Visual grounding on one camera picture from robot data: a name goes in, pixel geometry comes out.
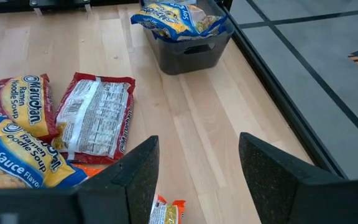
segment light wood surface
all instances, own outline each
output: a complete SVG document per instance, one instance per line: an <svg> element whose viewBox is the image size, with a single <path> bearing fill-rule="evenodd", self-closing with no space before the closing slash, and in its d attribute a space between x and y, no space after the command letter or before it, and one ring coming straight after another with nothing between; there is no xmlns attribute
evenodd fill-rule
<svg viewBox="0 0 358 224"><path fill-rule="evenodd" d="M310 162L231 40L214 68L168 76L156 64L137 4L93 13L0 14L0 79L47 73L53 103L75 72L136 79L128 151L160 137L157 193L185 199L185 223L260 223L241 171L240 132Z"/></svg>

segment soy sauce flavor ramen package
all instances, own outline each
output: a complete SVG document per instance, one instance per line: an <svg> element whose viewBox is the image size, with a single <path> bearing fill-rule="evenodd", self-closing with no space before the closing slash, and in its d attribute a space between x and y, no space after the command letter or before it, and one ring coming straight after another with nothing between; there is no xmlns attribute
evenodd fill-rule
<svg viewBox="0 0 358 224"><path fill-rule="evenodd" d="M72 187L86 178L52 146L0 117L0 188Z"/></svg>
<svg viewBox="0 0 358 224"><path fill-rule="evenodd" d="M131 17L132 24L141 24L161 39L196 40L226 31L226 16L207 16L193 5L155 3L143 7Z"/></svg>
<svg viewBox="0 0 358 224"><path fill-rule="evenodd" d="M135 80L76 73L60 103L52 146L69 161L112 164L126 149Z"/></svg>
<svg viewBox="0 0 358 224"><path fill-rule="evenodd" d="M48 76L25 75L0 80L0 116L13 120L33 136L50 142L58 132Z"/></svg>
<svg viewBox="0 0 358 224"><path fill-rule="evenodd" d="M152 3L175 3L181 5L197 4L197 0L140 0L142 6L147 6Z"/></svg>
<svg viewBox="0 0 358 224"><path fill-rule="evenodd" d="M149 224L182 224L185 202L176 200L169 205L162 196L154 195Z"/></svg>

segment orange snack package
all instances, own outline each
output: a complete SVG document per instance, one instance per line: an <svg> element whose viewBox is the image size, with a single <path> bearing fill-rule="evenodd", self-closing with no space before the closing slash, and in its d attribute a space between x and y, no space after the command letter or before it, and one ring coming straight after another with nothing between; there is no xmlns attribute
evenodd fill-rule
<svg viewBox="0 0 358 224"><path fill-rule="evenodd" d="M96 175L96 174L100 173L102 170L104 170L104 168L86 167L81 164L72 164L72 166L83 170L88 177L93 177L94 175Z"/></svg>
<svg viewBox="0 0 358 224"><path fill-rule="evenodd" d="M185 203L185 200L176 200L169 205L162 196L154 195L149 224L182 224Z"/></svg>

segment ramen package in bin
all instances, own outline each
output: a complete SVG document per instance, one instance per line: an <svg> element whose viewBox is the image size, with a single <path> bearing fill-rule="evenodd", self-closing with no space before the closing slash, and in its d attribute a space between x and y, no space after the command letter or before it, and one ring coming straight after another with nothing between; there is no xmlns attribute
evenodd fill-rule
<svg viewBox="0 0 358 224"><path fill-rule="evenodd" d="M162 196L154 195L149 224L182 224L185 216L184 200L176 200L171 205Z"/></svg>
<svg viewBox="0 0 358 224"><path fill-rule="evenodd" d="M161 39L196 40L224 32L226 16L207 16L193 5L153 3L131 17L132 24L141 24Z"/></svg>
<svg viewBox="0 0 358 224"><path fill-rule="evenodd" d="M135 80L76 73L57 109L52 146L69 161L112 164L126 149Z"/></svg>
<svg viewBox="0 0 358 224"><path fill-rule="evenodd" d="M0 80L0 116L13 120L34 137L50 142L58 132L48 76L25 75Z"/></svg>
<svg viewBox="0 0 358 224"><path fill-rule="evenodd" d="M86 179L52 146L0 117L0 188L64 188Z"/></svg>

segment white label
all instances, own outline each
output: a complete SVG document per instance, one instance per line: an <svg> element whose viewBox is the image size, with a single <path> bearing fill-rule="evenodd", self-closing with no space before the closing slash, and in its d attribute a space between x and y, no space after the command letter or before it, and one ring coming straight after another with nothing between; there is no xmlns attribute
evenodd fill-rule
<svg viewBox="0 0 358 224"><path fill-rule="evenodd" d="M167 212L166 205L157 205L153 209L153 213L150 217L149 224L165 224L165 214Z"/></svg>
<svg viewBox="0 0 358 224"><path fill-rule="evenodd" d="M114 157L129 94L128 83L80 80L57 116L66 123L63 152Z"/></svg>

